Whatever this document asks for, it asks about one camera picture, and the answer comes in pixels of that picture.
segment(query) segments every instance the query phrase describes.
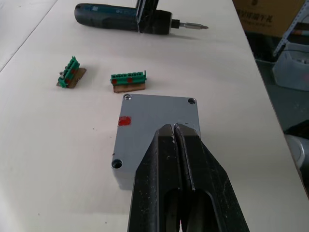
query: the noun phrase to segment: cardboard piece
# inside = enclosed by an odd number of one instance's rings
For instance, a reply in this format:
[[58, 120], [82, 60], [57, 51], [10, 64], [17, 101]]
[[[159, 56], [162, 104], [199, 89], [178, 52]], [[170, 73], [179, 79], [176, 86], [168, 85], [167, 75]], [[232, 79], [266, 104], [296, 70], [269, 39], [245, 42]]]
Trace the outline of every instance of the cardboard piece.
[[77, 82], [83, 77], [87, 69], [79, 68], [76, 74], [74, 75], [73, 79], [70, 81], [68, 88], [74, 88], [77, 84]]
[[144, 84], [131, 84], [131, 85], [120, 85], [114, 86], [114, 93], [125, 93], [131, 92], [135, 90], [143, 90], [146, 89], [146, 85]]
[[282, 37], [305, 0], [233, 0], [245, 31]]

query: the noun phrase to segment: metal frame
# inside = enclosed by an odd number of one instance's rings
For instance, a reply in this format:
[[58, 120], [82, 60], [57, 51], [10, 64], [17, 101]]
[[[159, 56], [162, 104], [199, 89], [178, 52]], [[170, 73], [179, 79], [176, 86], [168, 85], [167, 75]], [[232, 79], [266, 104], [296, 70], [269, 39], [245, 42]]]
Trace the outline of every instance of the metal frame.
[[303, 13], [306, 12], [306, 7], [309, 4], [309, 0], [306, 0], [303, 4], [303, 6], [300, 8], [298, 14], [295, 16], [294, 20], [292, 21], [290, 27], [288, 28], [288, 30], [284, 33], [282, 39], [280, 40], [278, 46], [276, 47], [275, 51], [273, 52], [273, 56], [275, 57], [278, 52], [280, 51], [280, 49], [282, 48], [282, 46], [284, 46], [287, 42], [288, 42], [288, 37], [291, 34], [291, 32], [293, 31], [295, 25], [298, 23], [299, 19], [303, 16]]

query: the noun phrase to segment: screw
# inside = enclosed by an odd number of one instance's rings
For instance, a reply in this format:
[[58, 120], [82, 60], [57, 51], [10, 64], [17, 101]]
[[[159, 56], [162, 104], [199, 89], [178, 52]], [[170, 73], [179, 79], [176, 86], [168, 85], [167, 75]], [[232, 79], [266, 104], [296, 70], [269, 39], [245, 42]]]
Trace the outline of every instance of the screw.
[[189, 98], [188, 102], [190, 104], [195, 104], [197, 101], [194, 98]]
[[130, 94], [124, 95], [125, 100], [131, 100], [132, 96]]
[[61, 79], [64, 79], [63, 72], [60, 72], [59, 75], [60, 75]]

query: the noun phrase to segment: plastic bin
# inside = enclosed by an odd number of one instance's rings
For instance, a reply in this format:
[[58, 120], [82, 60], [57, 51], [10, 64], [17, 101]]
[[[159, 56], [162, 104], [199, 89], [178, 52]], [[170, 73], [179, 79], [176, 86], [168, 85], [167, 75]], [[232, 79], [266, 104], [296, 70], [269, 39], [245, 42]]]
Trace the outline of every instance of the plastic bin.
[[309, 46], [287, 43], [273, 73], [278, 86], [309, 91]]

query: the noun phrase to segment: cardboard box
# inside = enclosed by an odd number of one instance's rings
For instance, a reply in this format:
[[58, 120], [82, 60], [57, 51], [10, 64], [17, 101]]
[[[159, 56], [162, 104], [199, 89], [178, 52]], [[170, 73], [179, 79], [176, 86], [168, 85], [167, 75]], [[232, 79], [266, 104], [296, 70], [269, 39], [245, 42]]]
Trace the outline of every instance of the cardboard box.
[[246, 31], [282, 37], [305, 0], [233, 0]]

